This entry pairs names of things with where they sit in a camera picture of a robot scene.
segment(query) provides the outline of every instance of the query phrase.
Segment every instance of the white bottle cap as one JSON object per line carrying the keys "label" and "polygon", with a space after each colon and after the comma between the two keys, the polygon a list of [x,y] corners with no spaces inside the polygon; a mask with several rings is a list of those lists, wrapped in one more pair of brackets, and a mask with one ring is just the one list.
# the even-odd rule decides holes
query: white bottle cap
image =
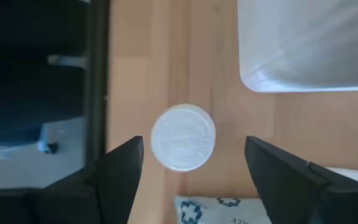
{"label": "white bottle cap", "polygon": [[193,170],[211,156],[215,132],[207,112],[195,105],[176,105],[154,124],[152,150],[158,161],[171,170]]}

